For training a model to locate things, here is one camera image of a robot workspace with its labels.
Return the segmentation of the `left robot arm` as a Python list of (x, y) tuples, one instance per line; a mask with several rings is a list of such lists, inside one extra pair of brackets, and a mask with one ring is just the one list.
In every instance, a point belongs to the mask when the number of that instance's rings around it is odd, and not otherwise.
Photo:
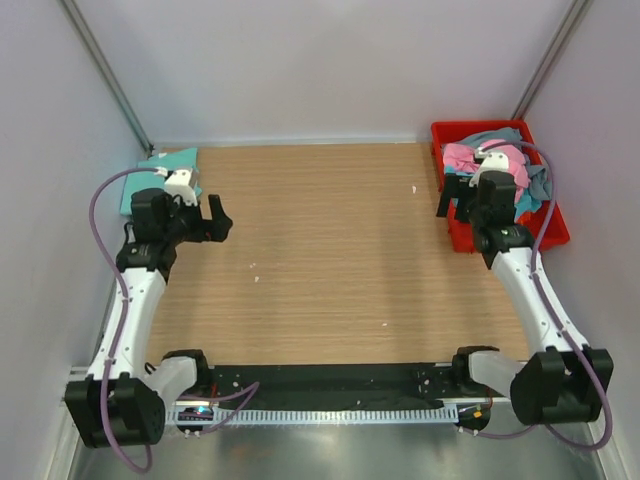
[(85, 446), (157, 444), (168, 408), (183, 394), (204, 398), (214, 380), (200, 349), (174, 350), (145, 369), (151, 326), (184, 242), (223, 242), (233, 226), (216, 194), (211, 216), (161, 188), (136, 192), (126, 241), (113, 258), (118, 288), (98, 352), (64, 401)]

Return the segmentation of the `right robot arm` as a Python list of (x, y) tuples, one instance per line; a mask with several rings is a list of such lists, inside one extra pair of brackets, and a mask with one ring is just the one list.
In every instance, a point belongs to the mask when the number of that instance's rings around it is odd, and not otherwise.
[(591, 348), (566, 314), (533, 235), (515, 221), (515, 193), (506, 172), (444, 178), (437, 214), (454, 206), (469, 222), (474, 248), (511, 299), (530, 352), (520, 363), (493, 348), (463, 348), (461, 365), (450, 372), (452, 387), (464, 396), (490, 388), (510, 400), (524, 425), (593, 422), (606, 409), (613, 360), (607, 350)]

